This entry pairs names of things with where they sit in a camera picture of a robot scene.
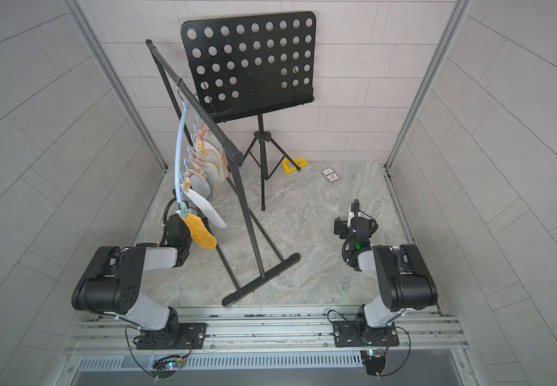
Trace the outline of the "yellow insole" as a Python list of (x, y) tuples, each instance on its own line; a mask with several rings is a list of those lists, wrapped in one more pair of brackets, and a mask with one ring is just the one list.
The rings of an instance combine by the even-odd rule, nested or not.
[(187, 214), (186, 216), (180, 215), (180, 219), (186, 224), (193, 241), (201, 247), (201, 249), (213, 250), (217, 247), (215, 236), (210, 233), (200, 217)]

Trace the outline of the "light blue clip hanger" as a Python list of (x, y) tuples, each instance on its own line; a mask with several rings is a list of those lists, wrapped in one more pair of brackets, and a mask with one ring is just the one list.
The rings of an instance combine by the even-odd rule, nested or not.
[(181, 112), (181, 116), (179, 118), (179, 126), (176, 136), (176, 150), (175, 150), (175, 158), (174, 158), (174, 189), (175, 189), (175, 197), (178, 204), (182, 203), (182, 188), (180, 187), (181, 178), (181, 164), (182, 164), (182, 149), (183, 149), (183, 140), (184, 134), (186, 131), (186, 119), (188, 117), (188, 111), (191, 108), (191, 103), (188, 99), (184, 96), (181, 97), (183, 101), (183, 109)]

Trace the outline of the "white black insole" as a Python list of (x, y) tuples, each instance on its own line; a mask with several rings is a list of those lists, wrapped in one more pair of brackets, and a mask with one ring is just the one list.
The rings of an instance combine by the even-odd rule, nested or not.
[(192, 203), (208, 218), (209, 222), (217, 228), (224, 229), (227, 227), (224, 220), (220, 217), (218, 212), (214, 209), (212, 204), (206, 198), (198, 194), (191, 188), (184, 191), (184, 194), (192, 201)]

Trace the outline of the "grey dark-edged insole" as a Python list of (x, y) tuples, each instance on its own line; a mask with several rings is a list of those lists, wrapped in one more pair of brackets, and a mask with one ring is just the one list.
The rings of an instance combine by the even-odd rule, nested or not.
[(193, 189), (197, 194), (199, 194), (200, 196), (207, 199), (207, 201), (212, 203), (214, 199), (213, 191), (206, 179), (201, 178), (197, 175), (191, 175), (190, 183), (191, 183), (191, 189)]

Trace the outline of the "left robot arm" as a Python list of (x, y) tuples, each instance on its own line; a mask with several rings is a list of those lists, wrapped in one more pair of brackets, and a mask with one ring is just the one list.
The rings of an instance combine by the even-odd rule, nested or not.
[(183, 220), (178, 215), (165, 217), (163, 230), (159, 244), (99, 247), (72, 293), (75, 310), (119, 317), (137, 326), (140, 335), (134, 344), (139, 350), (193, 347), (175, 309), (141, 291), (144, 273), (176, 268), (189, 256), (193, 238)]

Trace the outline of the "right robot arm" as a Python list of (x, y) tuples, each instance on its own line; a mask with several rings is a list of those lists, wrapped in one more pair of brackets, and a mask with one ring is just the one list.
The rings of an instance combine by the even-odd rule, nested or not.
[(336, 218), (334, 234), (344, 241), (341, 257), (357, 272), (374, 273), (379, 294), (360, 307), (355, 317), (355, 335), (366, 345), (387, 337), (393, 323), (409, 310), (423, 310), (437, 303), (438, 291), (424, 259), (414, 244), (398, 247), (374, 245), (378, 229), (373, 218)]

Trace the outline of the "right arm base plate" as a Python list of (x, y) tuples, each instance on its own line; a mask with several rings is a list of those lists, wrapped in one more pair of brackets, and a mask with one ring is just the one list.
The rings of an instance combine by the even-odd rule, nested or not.
[(394, 325), (372, 328), (345, 320), (333, 321), (336, 347), (397, 347), (400, 345)]

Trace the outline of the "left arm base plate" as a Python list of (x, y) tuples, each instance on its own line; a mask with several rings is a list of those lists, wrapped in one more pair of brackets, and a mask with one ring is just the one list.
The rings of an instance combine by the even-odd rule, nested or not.
[(178, 327), (169, 324), (160, 331), (142, 330), (133, 342), (138, 350), (201, 349), (207, 328), (207, 323), (180, 323)]

